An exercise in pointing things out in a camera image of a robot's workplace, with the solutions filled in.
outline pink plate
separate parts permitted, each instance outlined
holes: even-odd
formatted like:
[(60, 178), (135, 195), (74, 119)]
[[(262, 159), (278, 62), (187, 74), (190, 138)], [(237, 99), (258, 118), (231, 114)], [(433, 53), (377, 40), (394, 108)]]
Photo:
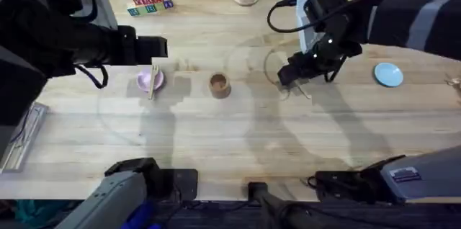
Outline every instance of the pink plate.
[[(160, 89), (160, 87), (164, 84), (164, 81), (164, 73), (162, 71), (158, 71), (155, 84), (153, 85), (153, 90)], [(151, 70), (145, 69), (138, 73), (137, 83), (139, 89), (149, 92), (149, 87), (151, 86)]]

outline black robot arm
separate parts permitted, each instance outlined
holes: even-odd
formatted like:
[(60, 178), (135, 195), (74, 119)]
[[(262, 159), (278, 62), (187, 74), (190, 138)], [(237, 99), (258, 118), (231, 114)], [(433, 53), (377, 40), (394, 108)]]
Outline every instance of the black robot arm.
[[(98, 88), (107, 85), (104, 65), (151, 64), (167, 57), (166, 39), (137, 36), (133, 27), (91, 23), (113, 15), (109, 0), (92, 0), (91, 14), (75, 17), (81, 0), (0, 0), (0, 155), (49, 78), (79, 69)], [(99, 83), (84, 67), (102, 69)]]
[(308, 0), (304, 8), (310, 24), (287, 31), (313, 28), (324, 35), (307, 53), (289, 58), (279, 79), (284, 86), (320, 75), (333, 81), (344, 61), (361, 54), (361, 44), (367, 43), (461, 60), (461, 39), (456, 36), (460, 4), (461, 0)]

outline wire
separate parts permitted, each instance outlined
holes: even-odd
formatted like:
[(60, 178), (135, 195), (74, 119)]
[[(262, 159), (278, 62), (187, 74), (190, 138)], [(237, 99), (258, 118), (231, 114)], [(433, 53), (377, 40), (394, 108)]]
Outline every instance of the wire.
[(109, 74), (107, 73), (107, 70), (106, 68), (99, 64), (97, 67), (101, 70), (102, 72), (102, 84), (94, 77), (93, 74), (91, 74), (87, 69), (85, 69), (83, 66), (80, 66), (80, 65), (73, 65), (74, 68), (76, 68), (77, 70), (81, 71), (82, 73), (84, 73), (85, 75), (88, 76), (88, 78), (91, 79), (91, 81), (93, 81), (94, 85), (98, 88), (98, 89), (103, 89), (105, 86), (107, 86), (107, 83), (109, 81)]
[(312, 183), (312, 181), (314, 181), (314, 180), (315, 180), (315, 177), (314, 177), (314, 176), (310, 176), (310, 177), (308, 177), (308, 179), (306, 179), (306, 180), (300, 179), (300, 182), (301, 182), (304, 186), (316, 190), (316, 189), (317, 189), (317, 185), (315, 185), (314, 183)]
[(193, 205), (193, 206), (185, 206), (184, 208), (187, 209), (187, 210), (195, 210), (195, 208), (201, 206), (203, 204), (203, 202), (198, 202), (196, 205)]
[(97, 16), (98, 6), (96, 4), (96, 0), (91, 0), (91, 12), (89, 13), (89, 15), (84, 17), (72, 17), (72, 19), (75, 19), (80, 22), (90, 23), (91, 21), (95, 20)]
[(9, 141), (10, 143), (15, 142), (16, 140), (19, 139), (19, 137), (21, 137), (22, 133), (24, 132), (24, 130), (25, 130), (25, 128), (26, 128), (27, 118), (29, 118), (30, 112), (31, 112), (31, 109), (27, 110), (26, 115), (25, 115), (24, 118), (22, 119), (21, 130), (20, 130), (20, 131)]
[(298, 202), (288, 203), (277, 212), (276, 218), (278, 219), (278, 221), (279, 221), (279, 223), (281, 225), (286, 221), (286, 218), (287, 218), (288, 214), (290, 213), (290, 210), (295, 208), (295, 207), (301, 208), (301, 209), (309, 212), (309, 214), (311, 214), (311, 215), (312, 215), (311, 211), (315, 211), (315, 212), (317, 212), (319, 214), (322, 214), (322, 215), (325, 215), (325, 216), (328, 216), (328, 217), (333, 217), (333, 218), (341, 219), (341, 220), (353, 221), (353, 222), (356, 222), (356, 223), (364, 223), (364, 224), (380, 226), (380, 227), (384, 227), (384, 228), (396, 228), (396, 229), (406, 229), (407, 228), (407, 227), (400, 226), (400, 225), (393, 225), (393, 224), (388, 224), (388, 223), (369, 221), (369, 220), (365, 220), (365, 219), (361, 219), (361, 218), (348, 217), (348, 216), (338, 215), (338, 214), (334, 214), (334, 213), (330, 213), (330, 212), (325, 212), (325, 211), (323, 211), (321, 209), (318, 209), (316, 207), (311, 207), (310, 205), (307, 205), (307, 204), (304, 204), (304, 203), (298, 203)]
[(182, 192), (181, 189), (176, 185), (176, 183), (173, 183), (174, 188), (176, 189), (175, 194), (174, 194), (174, 199), (176, 200), (176, 194), (179, 195), (179, 206), (171, 212), (168, 217), (161, 223), (162, 228), (168, 228), (168, 223), (170, 220), (177, 214), (182, 208), (184, 208), (184, 203), (182, 202)]
[(350, 7), (351, 5), (355, 4), (356, 2), (359, 2), (361, 0), (351, 0), (345, 4), (342, 4), (341, 6), (337, 7), (336, 9), (334, 9), (333, 11), (330, 11), (328, 14), (326, 14), (325, 16), (321, 17), (320, 19), (317, 19), (316, 21), (314, 22), (311, 22), (309, 24), (305, 24), (301, 27), (296, 27), (296, 28), (292, 28), (292, 29), (287, 29), (287, 30), (284, 30), (284, 29), (280, 29), (280, 28), (277, 28), (275, 27), (272, 23), (271, 23), (271, 16), (272, 16), (272, 12), (275, 10), (275, 9), (278, 9), (278, 8), (281, 8), (281, 7), (284, 7), (284, 6), (294, 6), (295, 4), (293, 4), (293, 2), (291, 0), (282, 0), (282, 1), (279, 1), (277, 2), (270, 10), (269, 10), (269, 13), (267, 14), (267, 24), (269, 25), (269, 27), (274, 30), (275, 32), (279, 32), (279, 33), (293, 33), (293, 32), (299, 32), (301, 30), (304, 30), (304, 29), (307, 29), (309, 27), (315, 27), (316, 25), (319, 25), (321, 22), (331, 18), (332, 16), (334, 16), (335, 14), (338, 14), (339, 12), (342, 12), (343, 10), (345, 10), (346, 8)]
[(199, 203), (198, 205), (195, 205), (195, 206), (192, 206), (191, 208), (189, 208), (189, 210), (196, 210), (196, 211), (203, 211), (203, 212), (206, 212), (206, 211), (218, 211), (218, 212), (221, 212), (221, 213), (227, 213), (227, 212), (234, 212), (234, 211), (237, 211), (237, 210), (240, 210), (244, 207), (248, 207), (250, 205), (250, 202), (244, 202), (243, 204), (240, 204), (240, 205), (236, 205), (235, 207), (232, 207), (232, 208), (228, 208), (228, 209), (210, 209), (210, 208), (207, 208), (206, 206), (203, 207), (203, 208), (200, 208), (200, 209), (197, 209), (197, 207), (203, 205), (204, 203)]

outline wooden table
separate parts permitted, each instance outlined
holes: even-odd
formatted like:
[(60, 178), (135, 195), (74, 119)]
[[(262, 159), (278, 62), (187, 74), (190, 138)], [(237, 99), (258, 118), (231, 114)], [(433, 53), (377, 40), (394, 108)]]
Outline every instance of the wooden table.
[[(197, 169), (198, 199), (245, 199), (248, 181), (268, 181), (285, 199), (316, 200), (300, 177), (460, 144), (461, 93), (444, 80), (461, 63), (364, 46), (333, 84), (303, 85), (309, 100), (274, 85), (299, 50), (297, 34), (267, 27), (279, 0), (174, 0), (176, 8), (147, 17), (130, 17), (130, 0), (110, 1), (119, 24), (169, 40), (169, 59), (155, 59), (166, 87), (148, 101), (135, 82), (142, 66), (109, 68), (103, 90), (81, 74), (50, 81), (38, 100), (50, 114), (24, 171), (0, 176), (0, 199), (84, 199), (115, 162), (154, 157), (163, 168)], [(294, 9), (277, 10), (274, 24), (294, 27)], [(401, 86), (375, 83), (382, 61), (403, 70)], [(215, 71), (230, 77), (227, 99), (207, 88)]]

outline small blue dish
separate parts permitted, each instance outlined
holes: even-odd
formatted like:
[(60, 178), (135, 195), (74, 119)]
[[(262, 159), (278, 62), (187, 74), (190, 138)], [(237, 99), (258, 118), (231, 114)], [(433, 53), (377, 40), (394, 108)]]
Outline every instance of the small blue dish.
[(403, 82), (403, 73), (395, 64), (379, 63), (375, 66), (375, 78), (384, 86), (397, 87)]

